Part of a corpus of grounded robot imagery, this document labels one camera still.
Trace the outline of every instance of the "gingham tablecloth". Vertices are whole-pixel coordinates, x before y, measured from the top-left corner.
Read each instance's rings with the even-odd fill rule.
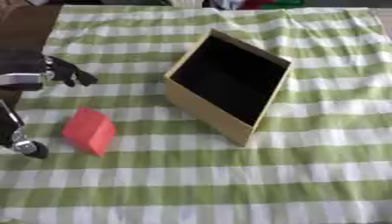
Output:
[[[247,148],[164,97],[164,72],[210,28],[294,62]],[[51,155],[0,156],[0,216],[37,224],[392,221],[391,45],[367,9],[66,6],[44,52],[100,83],[23,94],[27,132]],[[79,106],[115,122],[104,157],[60,135]]]

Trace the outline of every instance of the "cardboard box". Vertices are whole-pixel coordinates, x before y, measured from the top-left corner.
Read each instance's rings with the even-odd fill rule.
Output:
[[[245,146],[290,64],[211,30],[164,76],[165,94],[174,105]]]

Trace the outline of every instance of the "red cube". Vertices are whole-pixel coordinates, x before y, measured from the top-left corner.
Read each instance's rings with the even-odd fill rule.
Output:
[[[62,135],[74,145],[99,156],[116,133],[110,119],[91,108],[78,108],[75,115],[66,123]]]

